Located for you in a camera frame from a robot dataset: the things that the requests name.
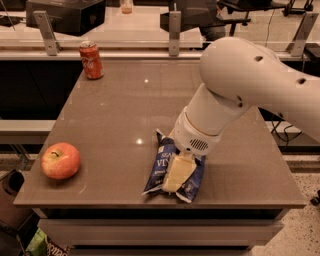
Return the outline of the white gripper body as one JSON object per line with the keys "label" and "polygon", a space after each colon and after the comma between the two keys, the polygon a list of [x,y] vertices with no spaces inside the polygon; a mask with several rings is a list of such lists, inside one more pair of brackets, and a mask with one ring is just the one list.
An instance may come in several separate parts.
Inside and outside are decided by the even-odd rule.
{"label": "white gripper body", "polygon": [[173,128],[175,145],[181,152],[196,156],[208,155],[220,142],[221,135],[209,136],[198,131],[189,121],[186,110],[184,107]]}

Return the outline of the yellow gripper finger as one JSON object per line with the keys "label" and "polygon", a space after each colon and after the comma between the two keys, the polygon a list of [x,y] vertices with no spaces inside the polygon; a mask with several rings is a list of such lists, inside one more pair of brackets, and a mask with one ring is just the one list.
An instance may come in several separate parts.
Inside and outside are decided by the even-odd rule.
{"label": "yellow gripper finger", "polygon": [[195,157],[191,153],[173,154],[169,160],[167,173],[162,189],[166,192],[176,192],[191,176],[196,168]]}

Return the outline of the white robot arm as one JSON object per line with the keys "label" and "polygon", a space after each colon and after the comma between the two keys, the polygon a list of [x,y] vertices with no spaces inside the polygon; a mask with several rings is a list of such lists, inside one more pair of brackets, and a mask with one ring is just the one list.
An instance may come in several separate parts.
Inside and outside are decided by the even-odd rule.
{"label": "white robot arm", "polygon": [[261,107],[320,141],[320,78],[283,64],[243,38],[224,37],[202,53],[202,84],[175,122],[178,153],[170,157],[163,189],[176,192],[208,155],[223,129],[250,107]]}

